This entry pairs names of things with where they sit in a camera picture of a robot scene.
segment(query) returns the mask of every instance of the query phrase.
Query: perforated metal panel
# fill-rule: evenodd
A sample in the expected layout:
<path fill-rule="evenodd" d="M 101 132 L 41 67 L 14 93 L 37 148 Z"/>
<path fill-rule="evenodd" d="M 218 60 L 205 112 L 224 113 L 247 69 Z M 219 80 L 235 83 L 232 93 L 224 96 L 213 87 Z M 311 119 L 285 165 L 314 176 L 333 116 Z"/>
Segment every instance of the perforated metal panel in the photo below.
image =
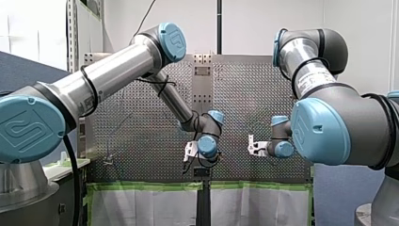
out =
<path fill-rule="evenodd" d="M 271 56 L 214 56 L 214 108 L 227 118 L 220 150 L 224 159 L 215 180 L 300 183 L 310 179 L 310 164 L 298 154 L 288 159 L 247 153 L 248 134 L 271 137 L 270 120 L 291 115 L 291 85 L 272 67 Z"/>
<path fill-rule="evenodd" d="M 198 81 L 193 77 L 198 64 L 194 60 L 187 56 L 166 68 L 190 106 L 198 98 L 192 90 L 212 84 L 193 84 Z M 271 57 L 212 56 L 212 63 L 207 63 L 213 85 L 203 90 L 212 90 L 211 107 L 226 114 L 220 139 L 224 155 L 213 180 L 307 183 L 310 165 L 300 156 L 265 159 L 247 151 L 248 133 L 256 140 L 269 139 L 271 117 L 290 115 L 293 105 L 290 84 L 273 70 Z M 192 181 L 190 173 L 182 176 L 184 147 L 192 135 L 178 128 L 177 120 L 149 84 L 128 85 L 102 103 L 86 124 L 87 155 L 94 159 L 88 170 L 90 181 Z"/>

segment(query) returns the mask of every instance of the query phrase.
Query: metal post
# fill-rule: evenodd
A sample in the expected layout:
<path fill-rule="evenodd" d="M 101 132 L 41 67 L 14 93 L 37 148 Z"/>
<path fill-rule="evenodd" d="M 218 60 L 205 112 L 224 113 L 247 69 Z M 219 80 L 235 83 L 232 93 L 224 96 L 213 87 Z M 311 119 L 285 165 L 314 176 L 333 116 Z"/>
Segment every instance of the metal post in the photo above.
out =
<path fill-rule="evenodd" d="M 211 226 L 211 169 L 195 167 L 194 177 L 202 182 L 202 190 L 197 192 L 196 226 Z"/>
<path fill-rule="evenodd" d="M 217 54 L 222 54 L 222 0 L 217 0 Z"/>

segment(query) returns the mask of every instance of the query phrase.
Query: cable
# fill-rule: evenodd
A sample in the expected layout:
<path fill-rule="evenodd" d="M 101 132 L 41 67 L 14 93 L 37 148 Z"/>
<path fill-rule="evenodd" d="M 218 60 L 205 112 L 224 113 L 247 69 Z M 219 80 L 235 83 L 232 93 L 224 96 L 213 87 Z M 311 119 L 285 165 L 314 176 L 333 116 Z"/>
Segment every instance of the cable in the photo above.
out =
<path fill-rule="evenodd" d="M 122 125 L 132 117 L 132 115 L 135 112 L 130 113 L 129 115 L 127 115 L 125 118 L 123 118 L 123 120 L 120 121 L 120 123 L 118 123 L 117 127 L 115 127 L 115 129 L 111 132 L 111 134 L 108 136 L 108 139 L 106 140 L 106 157 L 108 158 L 109 156 L 112 156 L 112 154 L 109 153 L 109 140 L 114 137 L 114 135 L 119 131 L 119 129 L 122 127 Z"/>
<path fill-rule="evenodd" d="M 80 195 L 80 180 L 79 180 L 79 169 L 77 168 L 76 157 L 73 152 L 73 147 L 71 145 L 71 141 L 68 138 L 68 135 L 63 138 L 65 147 L 67 148 L 68 155 L 70 156 L 71 165 L 72 165 L 72 175 L 73 175 L 73 196 L 74 196 L 74 208 L 73 208 L 73 222 L 72 226 L 77 226 L 79 224 L 80 218 L 80 203 L 81 203 L 81 195 Z"/>
<path fill-rule="evenodd" d="M 197 117 L 194 119 L 194 130 L 196 131 L 196 133 L 193 136 L 193 141 L 196 141 L 197 140 L 197 136 L 198 136 L 198 134 L 200 132 L 199 131 L 199 129 L 200 129 L 200 113 L 198 111 L 196 111 L 196 110 L 192 110 L 192 111 L 193 111 L 193 113 L 197 114 Z M 196 152 L 196 155 L 193 158 L 191 158 L 188 166 L 186 164 L 183 165 L 183 175 L 188 173 L 188 171 L 190 170 L 191 165 L 193 164 L 193 162 L 196 159 L 196 157 L 198 159 L 200 159 L 198 151 Z"/>
<path fill-rule="evenodd" d="M 149 84 L 164 84 L 164 86 L 158 92 L 158 97 L 161 96 L 161 93 L 164 91 L 164 89 L 167 86 L 167 84 L 171 84 L 171 85 L 173 85 L 173 87 L 177 86 L 177 84 L 175 82 L 169 82 L 169 74 L 167 74 L 167 78 L 165 79 L 164 82 L 152 82 L 152 81 L 145 80 L 145 79 L 140 79 L 140 78 L 137 78 L 136 81 L 149 83 Z"/>
<path fill-rule="evenodd" d="M 398 119 L 399 115 L 397 110 L 395 109 L 395 106 L 393 106 L 390 100 L 385 96 L 373 93 L 367 93 L 362 95 L 361 97 L 363 98 L 369 97 L 371 99 L 375 99 L 376 101 L 378 101 L 382 109 L 384 110 L 385 116 L 387 117 L 387 123 L 390 133 L 390 139 L 388 140 L 387 151 L 385 152 L 382 160 L 377 165 L 370 167 L 370 169 L 372 170 L 382 170 L 390 162 L 391 157 L 393 155 L 393 151 L 395 149 L 396 134 L 397 134 L 396 129 L 399 128 L 399 119 Z"/>
<path fill-rule="evenodd" d="M 194 130 L 196 131 L 196 133 L 194 134 L 193 141 L 195 141 L 197 140 L 197 135 L 199 134 L 200 129 L 200 113 L 196 110 L 192 111 L 197 114 L 197 117 L 194 119 Z"/>
<path fill-rule="evenodd" d="M 84 117 L 87 117 L 87 116 L 93 114 L 93 112 L 97 109 L 97 106 L 99 105 L 99 95 L 98 95 L 98 93 L 97 93 L 97 89 L 96 89 L 96 87 L 94 86 L 93 82 L 88 78 L 88 74 L 85 72 L 85 68 L 86 68 L 85 65 L 83 65 L 82 67 L 80 67 L 80 72 L 81 72 L 82 75 L 86 78 L 86 81 L 87 81 L 88 84 L 90 85 L 91 90 L 92 90 L 92 92 L 93 92 L 93 98 L 94 98 L 94 100 L 93 100 L 93 107 L 91 108 L 91 110 L 90 110 L 88 113 L 86 113 L 85 115 L 81 116 L 81 118 L 84 118 Z"/>
<path fill-rule="evenodd" d="M 199 157 L 199 164 L 200 164 L 202 167 L 206 168 L 206 169 L 213 168 L 214 166 L 216 166 L 216 165 L 220 162 L 220 156 L 221 156 L 221 152 L 219 152 L 219 153 L 217 154 L 216 161 L 215 161 L 214 163 L 212 163 L 210 166 L 205 166 L 205 165 L 202 163 L 202 160 L 200 160 L 200 157 Z"/>
<path fill-rule="evenodd" d="M 12 91 L 0 91 L 0 97 L 7 96 L 11 93 L 12 93 Z"/>
<path fill-rule="evenodd" d="M 135 35 L 137 35 L 137 34 L 138 34 L 138 32 L 140 31 L 140 29 L 141 29 L 141 26 L 144 24 L 144 22 L 145 22 L 145 20 L 146 20 L 147 16 L 149 15 L 149 13 L 150 13 L 150 11 L 151 11 L 151 9 L 152 9 L 152 6 L 153 6 L 153 4 L 155 3 L 155 1 L 156 1 L 156 0 L 153 0 L 153 1 L 152 1 L 152 3 L 150 4 L 150 7 L 149 7 L 149 9 L 147 10 L 146 14 L 144 15 L 143 19 L 141 20 L 140 26 L 138 27 L 137 31 L 135 32 L 135 34 L 134 34 L 134 35 L 132 36 L 132 38 L 130 39 L 130 41 L 129 41 L 129 45 L 131 45 L 131 44 L 132 44 L 133 38 L 134 38 L 134 37 L 135 37 Z"/>
<path fill-rule="evenodd" d="M 277 43 L 276 43 L 276 48 L 275 48 L 275 60 L 276 60 L 276 64 L 277 64 L 277 66 L 279 67 L 279 72 L 282 74 L 282 76 L 286 79 L 286 80 L 288 80 L 288 81 L 290 81 L 290 78 L 287 76 L 287 74 L 285 74 L 283 71 L 282 71 L 282 69 L 281 69 L 281 67 L 279 66 L 279 48 L 280 48 L 280 43 L 279 43 L 279 41 L 280 41 L 280 39 L 281 39 L 281 36 L 282 36 L 282 34 L 284 34 L 284 32 L 285 31 L 288 31 L 287 29 L 285 29 L 285 28 L 282 28 L 280 31 L 279 31 L 279 35 L 278 35 L 278 39 L 277 39 Z"/>

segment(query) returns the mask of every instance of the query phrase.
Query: white panel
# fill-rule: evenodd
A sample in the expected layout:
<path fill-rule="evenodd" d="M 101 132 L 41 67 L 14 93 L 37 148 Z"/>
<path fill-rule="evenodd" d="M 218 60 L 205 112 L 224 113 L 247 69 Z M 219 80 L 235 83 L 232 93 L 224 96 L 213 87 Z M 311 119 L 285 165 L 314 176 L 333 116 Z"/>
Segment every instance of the white panel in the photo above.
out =
<path fill-rule="evenodd" d="M 398 13 L 399 13 L 399 3 L 397 1 L 394 1 L 394 7 L 395 7 L 395 12 L 394 12 L 394 19 L 393 19 L 393 31 L 392 31 L 392 37 L 393 37 L 393 46 L 392 46 L 392 76 L 393 76 L 393 81 L 391 82 L 391 89 L 398 90 L 399 89 L 399 18 L 398 18 Z"/>
<path fill-rule="evenodd" d="M 59 40 L 66 37 L 66 0 L 37 0 L 42 11 L 36 13 L 36 27 L 48 39 Z"/>
<path fill-rule="evenodd" d="M 0 9 L 0 37 L 8 36 L 8 13 Z"/>
<path fill-rule="evenodd" d="M 343 35 L 348 67 L 340 81 L 359 93 L 390 90 L 392 1 L 326 0 L 325 27 Z"/>
<path fill-rule="evenodd" d="M 320 28 L 320 0 L 223 1 L 223 54 L 272 55 L 273 40 L 281 28 Z"/>
<path fill-rule="evenodd" d="M 39 34 L 39 62 L 67 71 L 66 38 Z"/>
<path fill-rule="evenodd" d="M 152 0 L 104 0 L 106 52 L 115 52 L 128 45 L 151 2 Z M 187 40 L 187 53 L 215 52 L 215 0 L 156 1 L 141 30 L 163 22 L 173 22 L 183 30 Z"/>
<path fill-rule="evenodd" d="M 103 52 L 103 23 L 97 17 L 94 17 L 92 14 L 89 14 L 88 24 L 89 24 L 89 30 L 90 30 L 90 52 L 91 53 L 102 53 Z"/>
<path fill-rule="evenodd" d="M 9 37 L 10 52 L 18 57 L 39 61 L 38 33 L 23 37 Z"/>
<path fill-rule="evenodd" d="M 8 13 L 8 33 L 13 37 L 31 36 L 38 31 L 38 20 L 39 17 L 32 15 L 32 12 L 14 9 Z"/>
<path fill-rule="evenodd" d="M 76 2 L 78 20 L 79 66 L 84 65 L 84 53 L 90 53 L 90 12 L 80 2 Z"/>
<path fill-rule="evenodd" d="M 0 36 L 0 51 L 9 54 L 9 37 Z"/>

